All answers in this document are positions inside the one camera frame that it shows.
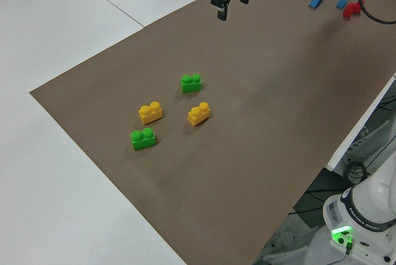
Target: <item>yellow lego block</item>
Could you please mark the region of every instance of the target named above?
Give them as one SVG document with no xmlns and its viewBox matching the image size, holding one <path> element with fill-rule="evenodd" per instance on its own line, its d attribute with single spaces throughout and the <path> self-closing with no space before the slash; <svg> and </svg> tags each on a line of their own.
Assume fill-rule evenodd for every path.
<svg viewBox="0 0 396 265">
<path fill-rule="evenodd" d="M 162 118 L 162 108 L 158 102 L 151 102 L 150 106 L 143 105 L 139 110 L 142 124 L 148 124 Z"/>
<path fill-rule="evenodd" d="M 208 103 L 201 102 L 198 107 L 192 107 L 188 113 L 187 120 L 193 126 L 198 125 L 210 116 L 210 108 Z"/>
</svg>

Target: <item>brown mat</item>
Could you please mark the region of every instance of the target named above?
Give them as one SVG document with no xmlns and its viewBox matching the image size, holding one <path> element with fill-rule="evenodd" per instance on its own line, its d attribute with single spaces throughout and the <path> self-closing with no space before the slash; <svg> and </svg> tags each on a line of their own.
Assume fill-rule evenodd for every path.
<svg viewBox="0 0 396 265">
<path fill-rule="evenodd" d="M 198 0 L 32 95 L 188 265 L 248 265 L 395 72 L 396 27 L 309 1 L 232 0 L 222 22 Z M 203 90 L 182 94 L 194 72 Z M 154 100 L 158 144 L 134 151 Z"/>
</svg>

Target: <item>green lego block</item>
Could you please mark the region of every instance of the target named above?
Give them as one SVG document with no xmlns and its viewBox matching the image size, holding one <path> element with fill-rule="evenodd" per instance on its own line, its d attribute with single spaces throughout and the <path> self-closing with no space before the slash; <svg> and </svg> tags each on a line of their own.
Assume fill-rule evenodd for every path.
<svg viewBox="0 0 396 265">
<path fill-rule="evenodd" d="M 182 93 L 198 92 L 202 88 L 200 75 L 196 73 L 192 76 L 183 75 L 182 78 L 180 78 L 180 84 Z"/>
<path fill-rule="evenodd" d="M 144 149 L 155 145 L 155 135 L 152 128 L 144 128 L 143 131 L 133 131 L 131 142 L 134 149 Z"/>
</svg>

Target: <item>brown table surface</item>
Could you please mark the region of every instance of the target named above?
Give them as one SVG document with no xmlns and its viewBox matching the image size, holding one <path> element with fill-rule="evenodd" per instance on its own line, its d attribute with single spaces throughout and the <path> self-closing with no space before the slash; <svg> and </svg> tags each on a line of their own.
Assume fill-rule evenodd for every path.
<svg viewBox="0 0 396 265">
<path fill-rule="evenodd" d="M 248 265 L 395 72 L 396 27 L 309 1 L 232 0 L 222 22 L 197 0 L 32 95 L 188 265 Z M 195 72 L 203 90 L 182 94 Z M 154 100 L 158 143 L 134 151 Z"/>
</svg>

